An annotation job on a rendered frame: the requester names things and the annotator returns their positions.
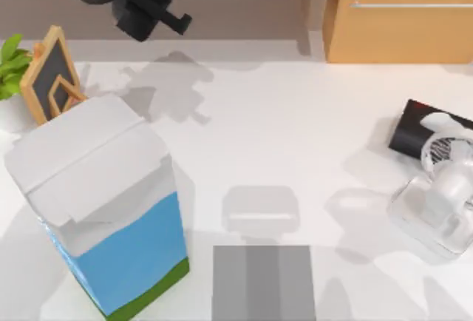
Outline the wooden framed blackboard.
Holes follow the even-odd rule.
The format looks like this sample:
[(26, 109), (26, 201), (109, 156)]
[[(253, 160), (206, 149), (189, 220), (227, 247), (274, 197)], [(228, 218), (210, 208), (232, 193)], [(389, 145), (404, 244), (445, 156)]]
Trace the wooden framed blackboard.
[(52, 25), (44, 40), (36, 44), (33, 60), (20, 81), (20, 90), (38, 125), (87, 99), (61, 27)]

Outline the green plant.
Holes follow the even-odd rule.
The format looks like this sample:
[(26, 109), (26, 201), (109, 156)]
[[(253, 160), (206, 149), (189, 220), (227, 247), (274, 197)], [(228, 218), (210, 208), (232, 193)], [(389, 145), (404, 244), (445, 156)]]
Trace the green plant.
[(33, 60), (30, 50), (20, 48), (22, 39), (16, 33), (0, 46), (0, 101), (20, 93), (20, 81)]

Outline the white plant pot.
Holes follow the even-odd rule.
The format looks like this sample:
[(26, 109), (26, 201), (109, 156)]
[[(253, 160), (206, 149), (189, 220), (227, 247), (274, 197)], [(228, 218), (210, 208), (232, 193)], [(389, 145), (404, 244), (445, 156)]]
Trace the white plant pot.
[(24, 99), (16, 94), (0, 100), (0, 130), (9, 133), (21, 133), (36, 127)]

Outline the white blue green milk carton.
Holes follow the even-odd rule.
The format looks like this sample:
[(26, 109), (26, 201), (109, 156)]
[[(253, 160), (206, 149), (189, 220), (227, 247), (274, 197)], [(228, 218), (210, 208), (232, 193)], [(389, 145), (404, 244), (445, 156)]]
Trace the white blue green milk carton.
[(28, 132), (4, 164), (106, 321), (130, 321), (189, 272), (173, 160), (121, 97)]

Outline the wooden cupboard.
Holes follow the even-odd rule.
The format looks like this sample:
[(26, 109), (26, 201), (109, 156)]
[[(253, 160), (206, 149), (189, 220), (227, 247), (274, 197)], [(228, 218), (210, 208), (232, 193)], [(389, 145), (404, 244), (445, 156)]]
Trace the wooden cupboard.
[(327, 0), (325, 58), (338, 64), (473, 62), (473, 0)]

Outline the wooden drawer front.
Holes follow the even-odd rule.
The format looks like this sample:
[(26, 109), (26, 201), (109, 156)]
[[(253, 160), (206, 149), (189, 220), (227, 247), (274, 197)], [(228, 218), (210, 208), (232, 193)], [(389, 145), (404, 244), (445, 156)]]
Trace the wooden drawer front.
[(361, 3), (473, 4), (473, 0), (347, 0), (344, 54), (354, 63), (467, 64), (473, 9), (357, 9)]

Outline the black and white box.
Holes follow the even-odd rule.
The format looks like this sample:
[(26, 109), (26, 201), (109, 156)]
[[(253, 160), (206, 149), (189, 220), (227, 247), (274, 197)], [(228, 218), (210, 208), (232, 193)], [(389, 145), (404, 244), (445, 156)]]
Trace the black and white box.
[(473, 129), (473, 119), (464, 118), (428, 104), (408, 99), (395, 126), (388, 147), (414, 159), (421, 159), (421, 149), (434, 131), (421, 124), (428, 115), (448, 115), (468, 129)]

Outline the white desk fan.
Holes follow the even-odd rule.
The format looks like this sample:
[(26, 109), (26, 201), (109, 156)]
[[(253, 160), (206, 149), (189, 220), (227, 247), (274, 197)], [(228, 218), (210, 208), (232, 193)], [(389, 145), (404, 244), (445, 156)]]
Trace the white desk fan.
[(421, 167), (396, 192), (388, 215), (410, 237), (457, 257), (473, 245), (473, 130), (433, 134), (421, 149)]

